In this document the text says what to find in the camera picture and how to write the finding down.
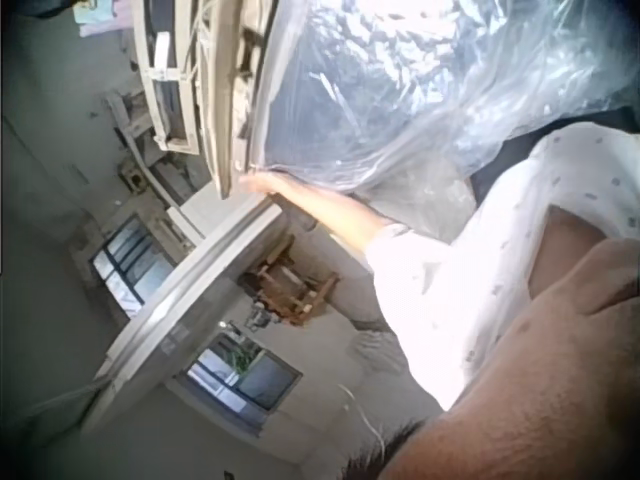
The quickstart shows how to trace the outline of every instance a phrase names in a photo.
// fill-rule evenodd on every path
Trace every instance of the white frame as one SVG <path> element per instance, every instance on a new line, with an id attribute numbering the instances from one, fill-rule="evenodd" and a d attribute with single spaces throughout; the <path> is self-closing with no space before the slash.
<path id="1" fill-rule="evenodd" d="M 187 153 L 198 155 L 200 147 L 198 143 L 198 132 L 196 129 L 196 118 L 194 110 L 193 81 L 189 78 L 193 65 L 192 55 L 187 55 L 191 48 L 191 17 L 193 15 L 194 0 L 175 0 L 175 22 L 173 32 L 169 32 L 170 39 L 175 42 L 177 69 L 161 68 L 157 71 L 151 65 L 149 55 L 148 32 L 146 23 L 145 0 L 132 0 L 131 12 L 133 16 L 134 42 L 136 45 L 136 55 L 140 68 L 140 77 L 144 93 L 147 98 L 147 105 L 151 115 L 151 121 L 156 135 L 154 140 L 164 151 Z M 177 81 L 180 97 L 180 108 L 182 111 L 182 121 L 186 133 L 186 138 L 167 138 L 165 127 L 165 115 L 156 95 L 154 81 Z"/>

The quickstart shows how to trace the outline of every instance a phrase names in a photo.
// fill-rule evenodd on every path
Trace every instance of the forearm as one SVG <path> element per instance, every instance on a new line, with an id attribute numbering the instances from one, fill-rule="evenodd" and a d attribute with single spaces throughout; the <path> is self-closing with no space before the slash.
<path id="1" fill-rule="evenodd" d="M 378 232 L 392 223 L 357 200 L 288 177 L 278 177 L 274 187 L 276 192 L 325 225 L 350 247 L 363 253 Z"/>

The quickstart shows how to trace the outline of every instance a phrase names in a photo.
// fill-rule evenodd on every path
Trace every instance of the hand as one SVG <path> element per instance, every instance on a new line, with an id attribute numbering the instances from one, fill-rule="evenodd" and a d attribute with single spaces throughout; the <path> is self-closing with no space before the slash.
<path id="1" fill-rule="evenodd" d="M 251 192 L 257 193 L 281 193 L 284 185 L 295 183 L 293 177 L 286 173 L 276 172 L 252 172 L 240 177 L 240 183 Z"/>

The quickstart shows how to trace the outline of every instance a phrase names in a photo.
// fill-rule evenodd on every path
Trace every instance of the window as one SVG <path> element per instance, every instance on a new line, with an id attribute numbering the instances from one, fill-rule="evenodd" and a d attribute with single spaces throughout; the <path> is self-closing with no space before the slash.
<path id="1" fill-rule="evenodd" d="M 187 371 L 219 405 L 258 428 L 300 378 L 300 373 L 227 325 Z"/>
<path id="2" fill-rule="evenodd" d="M 173 265 L 137 218 L 131 218 L 92 260 L 129 318 L 173 271 Z"/>

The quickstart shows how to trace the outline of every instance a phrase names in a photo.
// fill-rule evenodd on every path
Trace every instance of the person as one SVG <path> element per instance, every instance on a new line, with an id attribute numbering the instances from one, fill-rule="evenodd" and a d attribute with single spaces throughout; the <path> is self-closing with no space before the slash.
<path id="1" fill-rule="evenodd" d="M 352 459 L 356 479 L 640 478 L 640 139 L 578 123 L 502 174 L 452 245 L 273 172 L 374 272 L 445 412 Z"/>

